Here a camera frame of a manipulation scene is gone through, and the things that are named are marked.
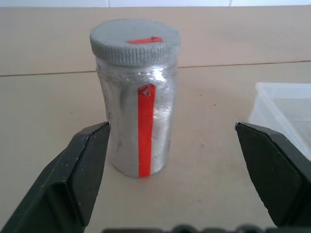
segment jar lid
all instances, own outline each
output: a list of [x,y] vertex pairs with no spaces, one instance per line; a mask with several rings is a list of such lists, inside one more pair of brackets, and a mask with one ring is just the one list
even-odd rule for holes
[[143,66],[165,63],[176,57],[180,34],[161,22],[117,19],[95,27],[90,41],[94,55],[106,62]]

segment beige table surface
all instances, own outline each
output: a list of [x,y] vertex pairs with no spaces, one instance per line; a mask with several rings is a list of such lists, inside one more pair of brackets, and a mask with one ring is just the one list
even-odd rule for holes
[[176,27],[180,67],[311,60],[311,6],[0,8],[0,76],[94,71],[90,31],[117,18]]
[[[273,223],[248,176],[234,131],[256,82],[311,82],[311,62],[179,69],[170,158],[132,179],[106,162],[87,233],[106,227],[233,229]],[[0,228],[41,170],[83,127],[105,120],[96,73],[0,78]]]

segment white tile wall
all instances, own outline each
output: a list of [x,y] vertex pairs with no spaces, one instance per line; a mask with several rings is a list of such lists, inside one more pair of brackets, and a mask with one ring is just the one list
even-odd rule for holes
[[311,5],[311,0],[232,0],[231,6]]
[[0,7],[274,6],[311,0],[0,0]]
[[109,0],[0,0],[0,7],[108,7]]
[[230,0],[110,0],[111,7],[125,6],[229,6]]

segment plastic container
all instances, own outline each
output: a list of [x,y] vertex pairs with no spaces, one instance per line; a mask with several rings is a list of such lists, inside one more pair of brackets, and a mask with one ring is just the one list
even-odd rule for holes
[[249,123],[284,134],[311,161],[311,84],[257,83]]

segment red tape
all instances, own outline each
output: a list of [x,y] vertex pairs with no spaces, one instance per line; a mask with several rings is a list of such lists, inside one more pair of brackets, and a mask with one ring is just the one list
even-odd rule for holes
[[163,42],[163,39],[158,36],[152,36],[147,39],[140,39],[140,40],[129,40],[127,43],[130,44],[147,44],[147,43],[153,43],[153,42]]
[[156,86],[145,85],[138,89],[138,175],[151,174],[152,127]]

